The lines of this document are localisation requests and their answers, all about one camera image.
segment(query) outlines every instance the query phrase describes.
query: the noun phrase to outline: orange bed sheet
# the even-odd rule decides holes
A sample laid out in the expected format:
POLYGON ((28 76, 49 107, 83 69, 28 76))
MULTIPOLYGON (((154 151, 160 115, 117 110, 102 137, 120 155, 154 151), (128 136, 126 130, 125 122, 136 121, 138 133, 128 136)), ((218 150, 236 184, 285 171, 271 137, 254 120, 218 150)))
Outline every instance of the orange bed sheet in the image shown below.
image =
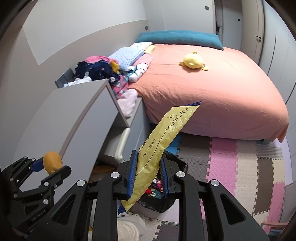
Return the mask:
POLYGON ((288 127, 286 105, 269 77, 244 53, 191 45, 156 45, 146 73, 129 88, 143 97, 158 123, 173 106, 201 101, 182 132, 231 139, 279 139, 288 127), (196 51, 208 71, 179 66, 196 51))

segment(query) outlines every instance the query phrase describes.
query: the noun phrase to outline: yellow duck plush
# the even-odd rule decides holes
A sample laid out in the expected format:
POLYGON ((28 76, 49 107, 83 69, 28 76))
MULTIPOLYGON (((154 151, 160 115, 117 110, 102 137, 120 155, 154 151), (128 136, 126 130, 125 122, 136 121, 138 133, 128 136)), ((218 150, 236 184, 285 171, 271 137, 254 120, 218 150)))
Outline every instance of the yellow duck plush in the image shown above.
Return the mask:
POLYGON ((203 63, 203 59, 201 56, 197 54, 197 52, 192 52, 185 55, 184 60, 179 62, 181 66, 187 66, 191 69, 198 69, 201 68, 202 70, 209 70, 208 67, 205 66, 203 63))

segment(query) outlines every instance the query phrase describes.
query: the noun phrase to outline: teal pillow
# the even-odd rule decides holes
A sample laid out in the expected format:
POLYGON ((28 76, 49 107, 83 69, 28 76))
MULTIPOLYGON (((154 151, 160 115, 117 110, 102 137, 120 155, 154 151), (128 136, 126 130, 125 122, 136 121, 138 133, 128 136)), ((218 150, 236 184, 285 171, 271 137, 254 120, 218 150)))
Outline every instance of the teal pillow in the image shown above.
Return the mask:
POLYGON ((195 32, 191 30, 144 32, 136 39, 136 43, 139 42, 152 42, 153 44, 197 45, 223 50, 223 46, 216 34, 195 32))

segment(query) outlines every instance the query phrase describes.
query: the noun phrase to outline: yellow plastic bag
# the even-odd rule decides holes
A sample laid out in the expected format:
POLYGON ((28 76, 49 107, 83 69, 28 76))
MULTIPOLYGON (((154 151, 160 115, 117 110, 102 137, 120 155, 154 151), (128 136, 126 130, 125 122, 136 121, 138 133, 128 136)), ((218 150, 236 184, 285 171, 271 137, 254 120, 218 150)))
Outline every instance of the yellow plastic bag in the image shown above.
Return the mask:
POLYGON ((199 104, 197 102, 192 106, 171 108, 140 147, 133 194, 128 201, 121 201, 126 211, 139 200, 150 186, 159 170, 159 161, 164 150, 197 110, 199 104))

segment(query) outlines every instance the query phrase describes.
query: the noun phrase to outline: door handle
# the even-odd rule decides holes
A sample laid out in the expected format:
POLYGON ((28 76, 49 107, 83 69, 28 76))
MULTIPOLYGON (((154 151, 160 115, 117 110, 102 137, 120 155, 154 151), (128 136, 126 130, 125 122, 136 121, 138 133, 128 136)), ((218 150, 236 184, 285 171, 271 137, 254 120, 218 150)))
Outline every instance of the door handle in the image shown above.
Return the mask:
POLYGON ((261 37, 259 37, 259 36, 257 36, 257 35, 255 35, 255 37, 259 38, 259 42, 261 42, 261 37))

